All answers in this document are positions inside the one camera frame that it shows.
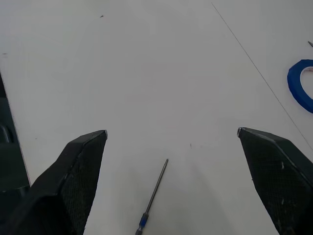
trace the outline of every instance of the metal rod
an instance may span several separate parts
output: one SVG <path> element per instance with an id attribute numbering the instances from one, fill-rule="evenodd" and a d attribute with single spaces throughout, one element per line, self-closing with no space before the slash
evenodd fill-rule
<path id="1" fill-rule="evenodd" d="M 147 209 L 146 209 L 146 213 L 149 213 L 150 207 L 151 207 L 152 202 L 153 202 L 153 199 L 155 198 L 155 195 L 156 195 L 156 193 L 157 193 L 157 189 L 158 189 L 158 186 L 160 185 L 160 182 L 161 182 L 161 179 L 162 179 L 162 177 L 163 177 L 164 171 L 165 171 L 165 169 L 166 169 L 167 163 L 168 163 L 168 159 L 166 159 L 165 164 L 164 164 L 164 166 L 163 166 L 163 169 L 162 169 L 162 171 L 161 171 L 161 174 L 160 174 L 160 176 L 159 176 L 159 178 L 158 178 L 158 180 L 157 180 L 156 187 L 155 187 L 155 190 L 154 190 L 153 193 L 152 193 L 150 202 L 149 202 L 148 207 L 147 207 Z"/>

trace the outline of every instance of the white table surface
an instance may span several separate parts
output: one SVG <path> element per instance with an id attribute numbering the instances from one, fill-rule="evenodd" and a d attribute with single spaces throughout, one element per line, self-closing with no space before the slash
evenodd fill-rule
<path id="1" fill-rule="evenodd" d="M 250 28 L 240 22 L 257 21 L 255 12 L 228 8 L 226 0 L 214 5 L 251 46 L 242 36 Z M 293 101 L 286 78 L 275 77 L 302 54 L 289 53 L 289 63 L 267 70 L 276 63 L 264 62 L 270 52 L 256 44 L 251 58 L 265 78 L 271 73 L 268 83 L 294 120 L 211 2 L 0 3 L 0 69 L 30 181 L 67 142 L 108 131 L 86 235 L 134 234 L 166 158 L 146 235 L 278 234 L 254 189 L 237 128 L 287 138 L 310 159 L 303 136 L 309 143 L 313 136 L 305 132 L 311 114 Z"/>

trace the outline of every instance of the textured black pad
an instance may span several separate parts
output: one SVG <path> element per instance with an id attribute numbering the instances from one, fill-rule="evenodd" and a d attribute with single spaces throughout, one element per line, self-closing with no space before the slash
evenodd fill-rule
<path id="1" fill-rule="evenodd" d="M 106 131 L 71 141 L 41 174 L 0 231 L 6 235 L 82 235 L 96 193 Z"/>
<path id="2" fill-rule="evenodd" d="M 289 140 L 239 128 L 255 188 L 280 235 L 313 234 L 313 164 Z"/>

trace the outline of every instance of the black line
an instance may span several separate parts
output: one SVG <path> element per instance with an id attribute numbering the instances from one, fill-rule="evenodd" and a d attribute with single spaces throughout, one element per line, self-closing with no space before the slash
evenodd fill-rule
<path id="1" fill-rule="evenodd" d="M 258 68 L 256 67 L 255 63 L 252 61 L 251 57 L 248 55 L 248 53 L 246 52 L 246 50 L 244 49 L 243 45 L 241 45 L 241 43 L 239 42 L 238 38 L 236 37 L 236 35 L 234 34 L 234 32 L 230 29 L 230 27 L 228 26 L 228 24 L 226 23 L 226 21 L 224 20 L 224 18 L 221 16 L 221 14 L 219 13 L 219 11 L 216 9 L 216 7 L 214 6 L 214 4 L 212 3 L 213 7 L 215 8 L 216 12 L 220 15 L 221 19 L 224 21 L 225 25 L 228 27 L 229 31 L 233 34 L 233 36 L 235 37 L 235 39 L 237 40 L 237 42 L 239 43 L 239 45 L 241 46 L 241 48 L 244 50 L 244 52 L 246 53 L 246 55 L 248 56 L 248 58 L 250 59 L 250 61 L 252 62 L 252 64 L 254 65 L 254 67 L 256 68 L 256 70 L 259 72 L 259 74 L 261 75 L 261 77 L 263 78 L 263 80 L 265 81 L 265 83 L 267 84 L 268 88 L 272 91 L 273 95 L 275 96 L 275 98 L 277 99 L 277 101 L 279 102 L 279 104 L 282 106 L 282 108 L 285 110 L 286 114 L 288 115 L 288 117 L 290 118 L 290 120 L 293 122 L 293 124 L 295 125 L 295 127 L 298 129 L 298 131 L 300 132 L 300 134 L 302 135 L 303 139 L 305 140 L 305 142 L 308 144 L 308 146 L 310 147 L 310 149 L 313 151 L 313 148 L 311 147 L 311 145 L 309 144 L 309 142 L 307 141 L 307 139 L 304 137 L 304 135 L 301 133 L 301 131 L 299 130 L 298 126 L 294 123 L 294 121 L 292 120 L 292 118 L 290 117 L 289 113 L 287 112 L 287 110 L 285 109 L 285 107 L 282 105 L 282 103 L 279 101 L 279 99 L 277 98 L 277 96 L 275 95 L 274 91 L 272 90 L 272 88 L 269 86 L 268 82 L 265 80 L 265 78 L 263 77 L 263 75 L 261 74 L 261 72 L 258 70 Z"/>

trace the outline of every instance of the blue tape roll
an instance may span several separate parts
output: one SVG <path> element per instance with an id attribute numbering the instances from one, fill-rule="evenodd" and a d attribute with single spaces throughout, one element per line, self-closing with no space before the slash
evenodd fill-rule
<path id="1" fill-rule="evenodd" d="M 300 60 L 289 69 L 287 82 L 295 100 L 310 113 L 313 113 L 313 99 L 304 91 L 301 85 L 301 73 L 308 67 L 313 67 L 313 60 Z"/>

